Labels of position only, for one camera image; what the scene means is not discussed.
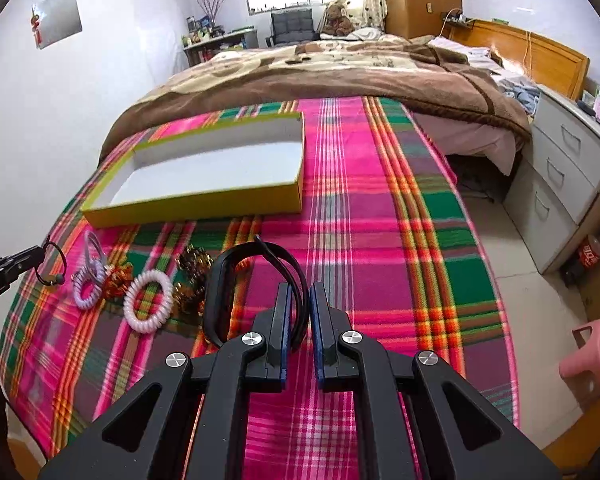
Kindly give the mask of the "black smart watch band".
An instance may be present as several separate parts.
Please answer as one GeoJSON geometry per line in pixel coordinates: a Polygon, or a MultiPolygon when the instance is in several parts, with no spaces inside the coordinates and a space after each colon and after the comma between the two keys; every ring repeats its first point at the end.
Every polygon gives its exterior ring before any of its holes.
{"type": "Polygon", "coordinates": [[[298,260],[280,245],[266,242],[257,235],[252,242],[236,245],[213,260],[208,272],[202,329],[215,347],[227,342],[230,314],[233,310],[235,274],[239,263],[251,257],[263,257],[291,286],[294,294],[294,324],[290,330],[290,346],[298,350],[309,325],[309,285],[298,260]]]}

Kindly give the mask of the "red knotted cord charm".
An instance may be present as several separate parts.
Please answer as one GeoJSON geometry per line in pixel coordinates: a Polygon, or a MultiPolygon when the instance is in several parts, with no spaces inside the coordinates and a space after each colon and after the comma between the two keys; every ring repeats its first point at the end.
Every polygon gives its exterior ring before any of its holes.
{"type": "Polygon", "coordinates": [[[106,276],[102,284],[102,298],[106,301],[122,301],[132,281],[133,265],[130,262],[106,266],[106,276]]]}

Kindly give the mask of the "pink plaid blanket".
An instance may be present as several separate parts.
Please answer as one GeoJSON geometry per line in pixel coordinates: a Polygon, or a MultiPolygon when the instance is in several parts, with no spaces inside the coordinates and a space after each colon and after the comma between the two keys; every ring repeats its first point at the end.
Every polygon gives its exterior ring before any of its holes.
{"type": "MultiPolygon", "coordinates": [[[[436,352],[518,429],[505,310],[443,158],[396,101],[301,100],[222,110],[133,136],[58,217],[50,240],[60,254],[50,270],[65,270],[66,284],[45,289],[27,278],[0,341],[12,407],[47,463],[170,353],[195,359],[219,350],[202,329],[208,272],[222,252],[257,235],[300,263],[310,318],[300,348],[289,344],[283,389],[250,394],[238,479],[363,479],[353,394],[326,392],[316,378],[315,283],[354,330],[406,356],[436,352]],[[306,135],[295,214],[105,229],[82,214],[104,172],[138,144],[291,112],[303,115],[306,135]],[[125,262],[134,280],[122,301],[106,301],[106,266],[125,262]]],[[[274,306],[280,284],[287,282],[263,257],[238,264],[227,341],[250,332],[256,316],[274,306]]]]}

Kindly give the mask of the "pink plastic stool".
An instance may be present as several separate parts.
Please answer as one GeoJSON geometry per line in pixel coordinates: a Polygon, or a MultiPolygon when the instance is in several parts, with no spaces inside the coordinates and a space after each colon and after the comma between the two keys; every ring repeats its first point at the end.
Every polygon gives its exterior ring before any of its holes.
{"type": "Polygon", "coordinates": [[[558,373],[580,404],[589,404],[600,396],[600,318],[572,331],[578,346],[563,358],[558,373]]]}

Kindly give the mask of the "red cola bottle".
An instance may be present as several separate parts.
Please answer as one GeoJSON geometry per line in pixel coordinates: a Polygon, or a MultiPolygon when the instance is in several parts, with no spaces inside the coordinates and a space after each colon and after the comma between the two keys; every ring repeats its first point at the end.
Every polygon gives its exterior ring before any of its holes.
{"type": "Polygon", "coordinates": [[[590,234],[560,267],[560,276],[567,286],[576,284],[600,261],[600,240],[590,234]]]}

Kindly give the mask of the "yellow green shallow box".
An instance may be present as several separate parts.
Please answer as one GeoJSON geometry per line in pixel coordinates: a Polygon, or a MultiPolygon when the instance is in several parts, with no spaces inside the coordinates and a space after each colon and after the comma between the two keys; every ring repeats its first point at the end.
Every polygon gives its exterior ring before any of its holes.
{"type": "Polygon", "coordinates": [[[305,152],[298,112],[222,120],[134,146],[104,172],[81,211],[96,229],[295,214],[305,152]]]}

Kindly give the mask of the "grey drawer cabinet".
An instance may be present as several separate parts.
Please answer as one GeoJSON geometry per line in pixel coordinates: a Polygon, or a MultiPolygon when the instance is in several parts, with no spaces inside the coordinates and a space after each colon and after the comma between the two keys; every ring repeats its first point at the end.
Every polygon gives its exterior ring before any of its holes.
{"type": "Polygon", "coordinates": [[[545,86],[504,208],[542,274],[600,232],[600,124],[545,86]]]}

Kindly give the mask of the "white desk with clutter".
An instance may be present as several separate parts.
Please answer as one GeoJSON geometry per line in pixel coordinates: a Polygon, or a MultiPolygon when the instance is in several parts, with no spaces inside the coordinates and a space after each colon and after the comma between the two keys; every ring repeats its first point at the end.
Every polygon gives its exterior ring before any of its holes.
{"type": "Polygon", "coordinates": [[[258,32],[253,27],[237,29],[224,35],[199,39],[183,38],[183,52],[189,67],[211,60],[223,50],[249,50],[259,47],[258,32]]]}

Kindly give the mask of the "brown fleece blanket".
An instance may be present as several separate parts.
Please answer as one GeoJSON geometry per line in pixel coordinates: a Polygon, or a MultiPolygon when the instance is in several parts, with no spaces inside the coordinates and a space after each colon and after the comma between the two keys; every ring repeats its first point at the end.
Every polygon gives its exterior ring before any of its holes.
{"type": "Polygon", "coordinates": [[[124,139],[175,119],[302,99],[385,96],[409,110],[531,138],[524,108],[506,96],[463,53],[430,38],[317,40],[290,46],[225,51],[171,76],[130,106],[112,125],[100,154],[124,139]]]}

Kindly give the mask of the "dark grey chair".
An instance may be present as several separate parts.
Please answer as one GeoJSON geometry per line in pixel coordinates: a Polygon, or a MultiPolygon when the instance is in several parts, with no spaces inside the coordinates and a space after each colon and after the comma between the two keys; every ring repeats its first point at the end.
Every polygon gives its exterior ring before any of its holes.
{"type": "Polygon", "coordinates": [[[271,35],[265,38],[269,48],[282,44],[302,44],[318,37],[310,8],[271,13],[271,35]]]}

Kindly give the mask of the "wooden headboard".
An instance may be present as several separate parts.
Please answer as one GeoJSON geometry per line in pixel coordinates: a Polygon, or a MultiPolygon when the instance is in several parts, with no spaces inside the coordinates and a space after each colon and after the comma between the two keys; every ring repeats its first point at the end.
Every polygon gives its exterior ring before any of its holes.
{"type": "Polygon", "coordinates": [[[503,60],[517,63],[537,84],[580,99],[590,59],[556,40],[517,27],[483,20],[449,20],[449,40],[467,47],[489,47],[503,60]]]}

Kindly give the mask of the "brown teddy bear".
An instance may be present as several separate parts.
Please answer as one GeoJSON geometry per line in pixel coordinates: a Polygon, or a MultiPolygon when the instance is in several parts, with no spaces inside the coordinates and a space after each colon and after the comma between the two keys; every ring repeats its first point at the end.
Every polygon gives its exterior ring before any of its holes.
{"type": "Polygon", "coordinates": [[[321,33],[329,36],[344,37],[354,31],[350,18],[344,14],[343,5],[333,3],[328,6],[324,13],[324,21],[321,33]]]}

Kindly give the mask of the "grey wall panel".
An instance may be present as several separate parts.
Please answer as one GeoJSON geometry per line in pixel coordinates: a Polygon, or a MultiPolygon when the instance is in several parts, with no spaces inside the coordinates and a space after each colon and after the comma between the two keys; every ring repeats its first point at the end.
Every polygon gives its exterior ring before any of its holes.
{"type": "Polygon", "coordinates": [[[82,32],[76,0],[44,0],[34,4],[30,23],[38,50],[82,32]]]}

